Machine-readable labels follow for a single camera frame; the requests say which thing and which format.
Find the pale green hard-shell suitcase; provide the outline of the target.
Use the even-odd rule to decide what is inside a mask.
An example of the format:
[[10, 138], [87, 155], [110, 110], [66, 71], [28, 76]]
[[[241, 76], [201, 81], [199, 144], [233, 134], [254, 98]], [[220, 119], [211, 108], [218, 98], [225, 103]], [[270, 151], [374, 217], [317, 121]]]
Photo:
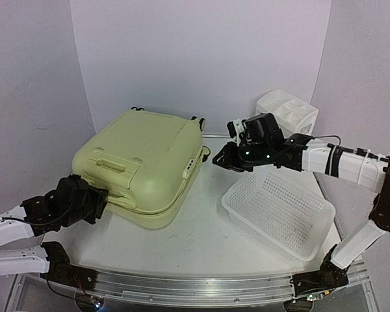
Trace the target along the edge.
[[205, 119], [131, 109], [74, 155], [72, 172], [108, 192], [107, 209], [146, 229], [176, 217], [202, 164]]

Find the white perforated plastic basket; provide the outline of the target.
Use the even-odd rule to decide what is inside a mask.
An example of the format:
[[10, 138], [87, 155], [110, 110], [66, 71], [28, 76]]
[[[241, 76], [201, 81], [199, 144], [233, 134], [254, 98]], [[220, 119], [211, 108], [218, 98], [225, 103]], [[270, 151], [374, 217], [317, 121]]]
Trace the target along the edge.
[[335, 217], [329, 201], [282, 169], [255, 169], [221, 204], [235, 225], [289, 260], [313, 260]]

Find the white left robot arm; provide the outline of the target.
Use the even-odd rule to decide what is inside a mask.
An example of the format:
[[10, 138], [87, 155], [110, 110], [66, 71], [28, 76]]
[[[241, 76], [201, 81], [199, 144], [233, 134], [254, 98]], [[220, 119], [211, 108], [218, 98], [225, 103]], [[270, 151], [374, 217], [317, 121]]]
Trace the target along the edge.
[[107, 205], [108, 191], [93, 187], [79, 175], [59, 180], [56, 189], [22, 201], [0, 214], [0, 276], [40, 273], [46, 279], [67, 284], [75, 268], [59, 242], [43, 242], [19, 250], [4, 247], [14, 242], [58, 232], [78, 222], [94, 225]]

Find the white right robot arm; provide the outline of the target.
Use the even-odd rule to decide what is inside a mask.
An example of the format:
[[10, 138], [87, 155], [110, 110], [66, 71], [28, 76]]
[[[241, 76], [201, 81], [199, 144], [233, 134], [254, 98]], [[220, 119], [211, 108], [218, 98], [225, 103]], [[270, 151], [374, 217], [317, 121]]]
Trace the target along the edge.
[[291, 259], [314, 258], [328, 234], [335, 209], [290, 172], [336, 179], [345, 192], [370, 194], [365, 219], [328, 252], [319, 269], [295, 280], [321, 288], [346, 281], [351, 263], [390, 233], [390, 154], [346, 148], [323, 138], [293, 135], [265, 142], [244, 135], [213, 158], [223, 169], [244, 174], [224, 194], [222, 205], [236, 225]]

